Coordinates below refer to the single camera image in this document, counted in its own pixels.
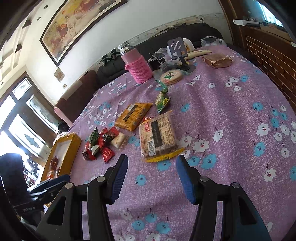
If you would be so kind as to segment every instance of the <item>pink thermos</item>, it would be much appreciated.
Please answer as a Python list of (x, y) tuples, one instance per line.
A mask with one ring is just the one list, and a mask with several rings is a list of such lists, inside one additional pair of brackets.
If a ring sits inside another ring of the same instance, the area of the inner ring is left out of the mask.
[(138, 84), (143, 84), (152, 78), (152, 70), (146, 60), (136, 48), (125, 42), (118, 46), (121, 58), (125, 62), (125, 70), (128, 70)]

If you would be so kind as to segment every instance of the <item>pink knitted cover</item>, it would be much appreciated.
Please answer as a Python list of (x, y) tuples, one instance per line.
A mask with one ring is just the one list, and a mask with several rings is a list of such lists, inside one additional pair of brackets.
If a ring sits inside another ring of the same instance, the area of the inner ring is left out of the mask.
[(152, 70), (142, 55), (137, 61), (126, 64), (125, 70), (131, 73), (138, 84), (143, 84), (152, 78)]

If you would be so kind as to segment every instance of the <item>framed painting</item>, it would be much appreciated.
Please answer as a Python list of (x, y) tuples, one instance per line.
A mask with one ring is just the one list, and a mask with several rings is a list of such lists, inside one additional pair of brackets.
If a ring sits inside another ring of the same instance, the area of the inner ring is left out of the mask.
[(98, 21), (128, 0), (66, 0), (56, 11), (40, 42), (58, 67), (76, 42)]

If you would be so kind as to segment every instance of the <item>metal screw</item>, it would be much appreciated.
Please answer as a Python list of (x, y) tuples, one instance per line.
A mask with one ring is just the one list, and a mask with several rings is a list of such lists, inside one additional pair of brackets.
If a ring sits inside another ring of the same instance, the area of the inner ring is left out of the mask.
[(233, 186), (234, 188), (239, 188), (239, 184), (238, 184), (238, 183), (233, 183), (232, 186)]
[(72, 183), (67, 183), (66, 185), (65, 185), (65, 188), (67, 188), (67, 189), (70, 189), (70, 188), (72, 188), (73, 187), (73, 184)]
[(207, 181), (209, 180), (209, 178), (206, 177), (206, 176), (201, 176), (201, 177), (200, 177), (200, 180), (201, 180), (202, 182), (207, 182)]
[(96, 180), (101, 183), (101, 182), (105, 181), (105, 177), (99, 176)]

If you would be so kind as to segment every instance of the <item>barcode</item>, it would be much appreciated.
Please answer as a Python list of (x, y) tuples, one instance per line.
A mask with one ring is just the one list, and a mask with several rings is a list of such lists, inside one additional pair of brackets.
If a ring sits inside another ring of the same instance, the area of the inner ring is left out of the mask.
[(155, 146), (154, 146), (154, 140), (152, 139), (151, 141), (148, 141), (148, 153), (149, 156), (155, 156)]
[(135, 104), (131, 104), (131, 105), (127, 108), (127, 110), (128, 110), (128, 111), (131, 111), (131, 109), (132, 109), (134, 106), (135, 106)]

